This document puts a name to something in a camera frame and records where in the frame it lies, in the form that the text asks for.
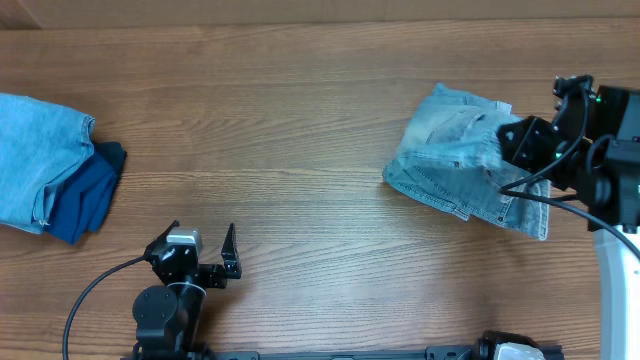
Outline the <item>light blue denim shorts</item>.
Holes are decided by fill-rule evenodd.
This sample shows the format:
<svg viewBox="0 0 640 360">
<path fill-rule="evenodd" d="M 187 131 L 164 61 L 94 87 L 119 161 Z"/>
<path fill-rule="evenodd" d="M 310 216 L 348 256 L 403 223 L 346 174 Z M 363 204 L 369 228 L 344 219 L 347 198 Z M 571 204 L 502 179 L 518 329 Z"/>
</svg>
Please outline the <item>light blue denim shorts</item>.
<svg viewBox="0 0 640 360">
<path fill-rule="evenodd" d="M 544 241 L 550 207 L 499 193 L 528 175 L 502 159 L 496 136 L 519 120 L 509 103 L 438 83 L 409 121 L 384 181 L 465 221 L 477 217 Z"/>
</svg>

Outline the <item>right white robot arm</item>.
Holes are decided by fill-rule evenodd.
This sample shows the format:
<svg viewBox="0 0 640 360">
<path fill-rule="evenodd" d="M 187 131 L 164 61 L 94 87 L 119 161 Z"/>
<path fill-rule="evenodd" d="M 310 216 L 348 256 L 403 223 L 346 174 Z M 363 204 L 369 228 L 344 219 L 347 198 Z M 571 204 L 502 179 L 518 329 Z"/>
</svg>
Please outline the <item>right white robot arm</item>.
<svg viewBox="0 0 640 360">
<path fill-rule="evenodd" d="M 639 356 L 639 92 L 595 87 L 590 75 L 558 77 L 552 121 L 500 126 L 504 161 L 528 176 L 502 195 L 582 217 L 601 279 L 603 359 Z"/>
</svg>

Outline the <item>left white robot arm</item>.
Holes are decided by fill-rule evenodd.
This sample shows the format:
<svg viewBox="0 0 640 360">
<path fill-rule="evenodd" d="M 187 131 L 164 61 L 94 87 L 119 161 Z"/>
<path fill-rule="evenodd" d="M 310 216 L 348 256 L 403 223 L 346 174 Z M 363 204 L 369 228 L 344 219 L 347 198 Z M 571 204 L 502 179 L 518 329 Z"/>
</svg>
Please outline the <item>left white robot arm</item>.
<svg viewBox="0 0 640 360">
<path fill-rule="evenodd" d="M 209 346 L 196 341 L 209 289 L 224 289 L 242 275 L 231 224 L 221 249 L 221 264 L 204 264 L 200 231 L 173 222 L 145 249 L 144 260 L 161 283 L 143 290 L 132 315 L 137 323 L 134 359 L 212 359 Z"/>
</svg>

